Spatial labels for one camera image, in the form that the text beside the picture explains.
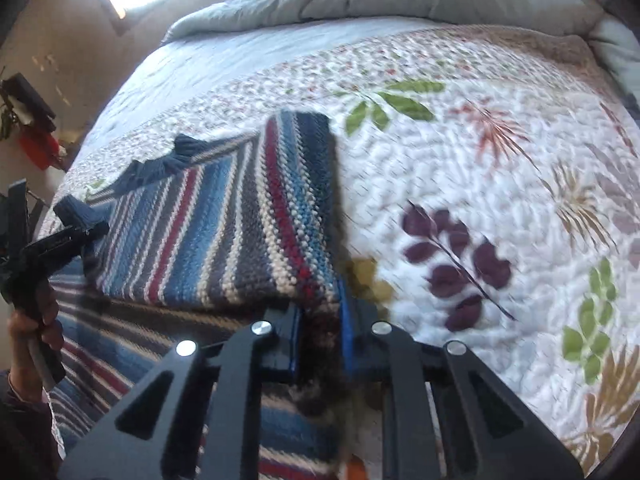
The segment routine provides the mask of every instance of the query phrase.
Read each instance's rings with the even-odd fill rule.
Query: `white quilt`
[[[281,107],[325,113],[354,292],[417,340],[468,344],[588,472],[640,404],[638,128],[578,37],[405,25],[246,71],[99,149],[89,139],[58,196],[180,133],[253,130]]]

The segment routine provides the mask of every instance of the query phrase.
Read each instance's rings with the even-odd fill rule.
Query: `metal screw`
[[[253,332],[255,335],[265,335],[271,332],[272,328],[273,327],[271,326],[271,323],[265,320],[261,320],[256,321],[251,325],[251,332]]]
[[[451,355],[464,355],[466,353],[466,345],[460,341],[449,341],[447,343],[447,352]]]
[[[198,346],[193,341],[189,341],[186,339],[185,341],[180,341],[178,346],[175,347],[175,351],[178,352],[178,355],[181,357],[187,357],[193,354],[196,351]]]
[[[389,325],[386,321],[377,321],[373,325],[371,325],[371,331],[375,335],[387,335],[391,334],[393,327]]]

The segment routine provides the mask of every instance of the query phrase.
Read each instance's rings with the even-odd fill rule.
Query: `beige wall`
[[[22,72],[58,115],[62,135],[74,137],[93,124],[174,21],[221,1],[166,0],[118,36],[100,0],[31,0],[0,48],[0,68],[7,66],[4,77]],[[0,192],[27,178],[34,192],[50,200],[62,177],[57,170],[37,170],[15,138],[0,142]],[[0,365],[8,358],[5,315],[6,305],[0,301]]]

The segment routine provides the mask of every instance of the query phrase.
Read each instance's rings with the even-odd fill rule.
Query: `human hand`
[[[51,348],[59,351],[64,339],[62,326],[56,320],[58,302],[49,282],[42,281],[36,285],[36,303],[42,314],[45,325],[39,337]],[[15,393],[24,401],[40,402],[42,400],[42,380],[38,375],[28,348],[28,339],[36,336],[38,323],[20,310],[14,310],[8,322],[12,364],[9,381]]]

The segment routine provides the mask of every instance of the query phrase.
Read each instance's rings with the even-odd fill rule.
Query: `striped blanket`
[[[324,367],[338,351],[331,160],[325,116],[281,112],[258,135],[180,136],[169,155],[132,164],[87,205],[57,206],[66,224],[107,218],[111,227],[50,280],[67,370],[52,405],[67,450],[176,342],[226,340],[284,297],[303,307],[308,385],[264,389],[260,470],[332,474],[338,434],[318,387],[333,388]]]

